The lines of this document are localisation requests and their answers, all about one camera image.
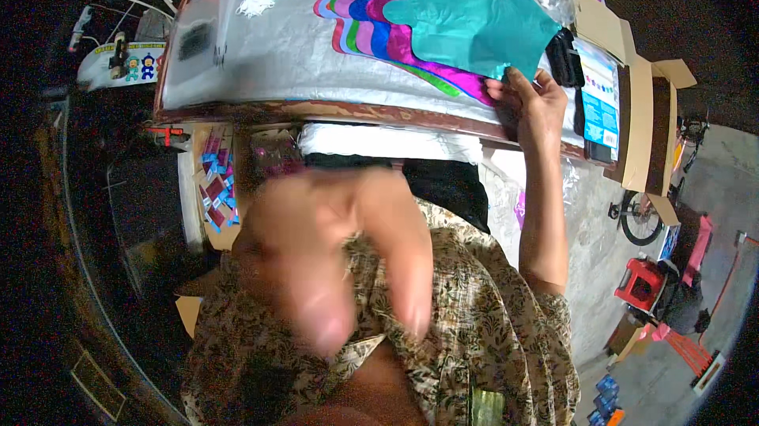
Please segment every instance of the red stool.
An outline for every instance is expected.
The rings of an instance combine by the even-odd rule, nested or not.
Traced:
[[[664,287],[665,277],[657,265],[632,258],[614,295],[641,311],[650,312]]]

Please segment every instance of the cartoon character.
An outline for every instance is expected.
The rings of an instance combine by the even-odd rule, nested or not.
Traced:
[[[127,81],[140,79],[140,76],[138,75],[139,65],[140,60],[137,57],[129,57],[127,59]]]
[[[161,65],[163,65],[163,54],[156,59],[156,73],[161,71]]]
[[[143,80],[153,78],[153,63],[155,62],[155,59],[148,52],[143,59]]]

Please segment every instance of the gray floor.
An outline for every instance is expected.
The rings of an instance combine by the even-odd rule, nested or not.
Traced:
[[[714,305],[735,254],[736,230],[759,236],[759,138],[726,127],[713,127],[685,184],[684,201],[696,210],[711,213],[715,236],[704,259],[704,304]],[[627,261],[638,255],[615,221],[606,216],[610,202],[619,202],[620,186],[602,176],[602,170],[586,163],[565,162],[565,209],[569,241],[569,284],[566,296],[572,307],[574,362],[581,373],[583,399],[578,424],[593,409],[593,386],[606,373],[603,346],[623,311],[613,296]],[[515,253],[518,229],[514,229],[513,203],[519,187],[489,170],[480,172],[491,200],[491,225],[507,255]],[[656,255],[660,241],[645,248]],[[757,269],[755,249],[747,248],[731,284],[729,299],[714,317],[706,337],[709,349],[724,352],[753,286]],[[628,412],[626,424],[681,424],[696,403],[688,383],[692,372],[666,343],[650,346],[647,355],[630,357],[612,375],[621,385],[620,399]]]

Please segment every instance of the patterned blouse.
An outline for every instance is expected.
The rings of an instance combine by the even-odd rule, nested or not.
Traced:
[[[385,268],[362,237],[345,246],[357,329],[333,362],[296,348],[287,326],[238,286],[224,255],[200,305],[181,388],[193,424],[271,424],[323,402],[389,340],[430,424],[569,424],[580,398],[561,295],[534,294],[498,242],[417,199],[432,238],[432,320],[421,342],[404,335]]]

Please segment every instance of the colored paper stack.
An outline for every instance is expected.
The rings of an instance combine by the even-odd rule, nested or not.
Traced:
[[[483,77],[501,78],[508,66],[531,77],[560,28],[533,0],[317,0],[313,11],[337,20],[335,51],[389,62],[490,106]]]
[[[200,161],[203,170],[196,173],[194,179],[203,202],[206,222],[215,231],[221,232],[222,227],[240,222],[234,200],[232,135],[225,134],[225,127],[211,128]]]

